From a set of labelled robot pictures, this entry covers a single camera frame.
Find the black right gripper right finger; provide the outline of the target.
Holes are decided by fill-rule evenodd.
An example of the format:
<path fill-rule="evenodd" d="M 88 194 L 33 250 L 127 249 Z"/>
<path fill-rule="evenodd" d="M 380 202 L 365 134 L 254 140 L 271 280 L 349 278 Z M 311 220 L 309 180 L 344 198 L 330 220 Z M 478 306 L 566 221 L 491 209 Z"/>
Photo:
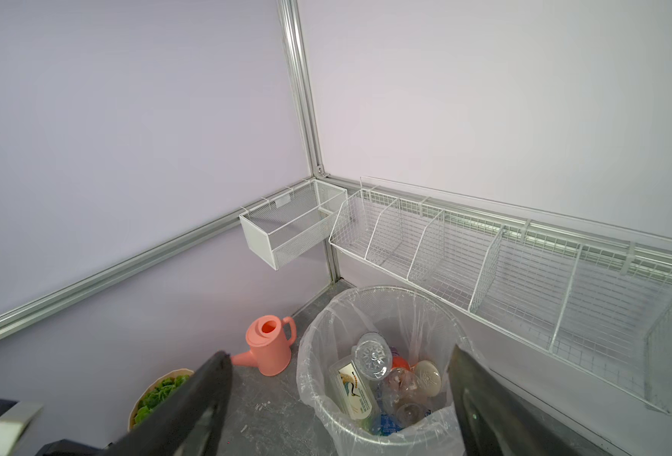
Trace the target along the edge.
<path fill-rule="evenodd" d="M 448 374 L 467 455 L 577 454 L 459 346 Z"/>

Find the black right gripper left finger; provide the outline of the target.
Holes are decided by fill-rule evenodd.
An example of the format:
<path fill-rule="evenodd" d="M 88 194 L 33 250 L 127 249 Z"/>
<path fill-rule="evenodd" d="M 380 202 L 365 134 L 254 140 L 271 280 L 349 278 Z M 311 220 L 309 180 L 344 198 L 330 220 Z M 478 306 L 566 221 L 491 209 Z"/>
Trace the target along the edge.
<path fill-rule="evenodd" d="M 104 455 L 174 455 L 193 433 L 197 455 L 218 452 L 233 384 L 231 357 L 215 353 L 151 417 Z"/>

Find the red cap brown bottle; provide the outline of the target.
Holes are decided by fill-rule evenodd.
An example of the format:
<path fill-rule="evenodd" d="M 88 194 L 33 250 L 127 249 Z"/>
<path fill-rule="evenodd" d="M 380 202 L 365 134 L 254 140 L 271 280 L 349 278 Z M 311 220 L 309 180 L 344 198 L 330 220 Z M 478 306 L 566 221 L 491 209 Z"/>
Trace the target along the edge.
<path fill-rule="evenodd" d="M 400 429 L 411 427 L 429 413 L 427 398 L 419 391 L 417 376 L 401 356 L 393 358 L 392 370 L 379 384 L 381 407 Z"/>

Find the green label clear bottle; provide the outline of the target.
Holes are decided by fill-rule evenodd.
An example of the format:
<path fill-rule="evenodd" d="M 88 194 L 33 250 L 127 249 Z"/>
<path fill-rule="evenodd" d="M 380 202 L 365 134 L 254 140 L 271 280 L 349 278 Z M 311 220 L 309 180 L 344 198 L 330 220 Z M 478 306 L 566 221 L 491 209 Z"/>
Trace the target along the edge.
<path fill-rule="evenodd" d="M 381 381 L 393 366 L 393 355 L 386 340 L 377 332 L 363 334 L 352 348 L 357 371 L 370 381 Z"/>

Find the square clear green-band bottle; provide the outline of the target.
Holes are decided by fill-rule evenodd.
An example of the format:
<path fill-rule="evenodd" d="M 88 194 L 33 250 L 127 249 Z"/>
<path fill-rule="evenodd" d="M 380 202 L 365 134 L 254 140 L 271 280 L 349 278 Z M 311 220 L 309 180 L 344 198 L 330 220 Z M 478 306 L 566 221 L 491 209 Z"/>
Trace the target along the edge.
<path fill-rule="evenodd" d="M 352 421 L 369 427 L 381 415 L 371 386 L 355 368 L 352 357 L 335 362 L 328 369 L 327 380 L 336 404 Z"/>

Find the clear plastic bin liner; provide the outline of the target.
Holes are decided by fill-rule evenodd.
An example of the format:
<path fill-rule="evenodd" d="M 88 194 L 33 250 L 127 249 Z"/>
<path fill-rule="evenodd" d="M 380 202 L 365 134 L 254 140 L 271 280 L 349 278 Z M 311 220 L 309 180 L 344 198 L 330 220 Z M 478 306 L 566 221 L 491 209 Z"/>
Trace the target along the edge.
<path fill-rule="evenodd" d="M 359 339 L 374 332 L 410 365 L 434 363 L 444 382 L 424 419 L 390 435 L 379 429 L 386 410 L 377 387 L 357 371 L 353 357 Z M 300 398 L 340 455 L 461 455 L 465 446 L 447 384 L 454 347 L 482 357 L 457 317 L 429 296 L 394 286 L 349 289 L 330 301 L 301 339 Z"/>

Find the grey mesh waste bin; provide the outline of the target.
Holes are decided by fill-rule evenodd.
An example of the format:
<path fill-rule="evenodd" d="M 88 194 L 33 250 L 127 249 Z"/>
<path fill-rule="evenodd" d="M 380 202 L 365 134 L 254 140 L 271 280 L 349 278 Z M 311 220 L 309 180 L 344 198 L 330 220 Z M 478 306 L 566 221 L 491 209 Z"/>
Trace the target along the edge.
<path fill-rule="evenodd" d="M 461 455 L 448 375 L 456 347 L 474 351 L 457 318 L 429 296 L 350 289 L 305 331 L 300 397 L 341 455 Z"/>

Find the potted green plant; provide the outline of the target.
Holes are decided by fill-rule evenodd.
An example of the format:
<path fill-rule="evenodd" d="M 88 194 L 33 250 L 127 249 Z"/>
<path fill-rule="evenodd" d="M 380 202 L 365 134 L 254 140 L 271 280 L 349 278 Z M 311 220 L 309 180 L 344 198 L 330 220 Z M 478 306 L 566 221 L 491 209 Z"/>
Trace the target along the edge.
<path fill-rule="evenodd" d="M 145 420 L 174 391 L 186 383 L 193 374 L 193 370 L 179 369 L 168 372 L 155 380 L 134 403 L 128 419 L 128 431 Z"/>

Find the pink plastic watering can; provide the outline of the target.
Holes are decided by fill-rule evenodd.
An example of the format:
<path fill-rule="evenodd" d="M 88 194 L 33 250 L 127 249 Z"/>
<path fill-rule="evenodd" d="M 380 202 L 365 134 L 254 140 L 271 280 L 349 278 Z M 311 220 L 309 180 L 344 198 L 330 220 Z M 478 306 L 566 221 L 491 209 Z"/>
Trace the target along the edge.
<path fill-rule="evenodd" d="M 231 357 L 231 362 L 234 366 L 256 368 L 263 376 L 277 376 L 288 367 L 296 338 L 297 326 L 292 317 L 264 315 L 246 331 L 250 349 Z"/>

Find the white mesh wall basket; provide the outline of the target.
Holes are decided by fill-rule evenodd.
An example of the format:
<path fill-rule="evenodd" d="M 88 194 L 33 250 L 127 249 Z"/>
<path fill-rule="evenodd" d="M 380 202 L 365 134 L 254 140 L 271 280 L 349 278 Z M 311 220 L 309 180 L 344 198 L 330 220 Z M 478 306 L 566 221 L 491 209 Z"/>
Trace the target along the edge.
<path fill-rule="evenodd" d="M 248 248 L 274 270 L 330 236 L 347 190 L 305 180 L 246 208 L 239 220 Z"/>

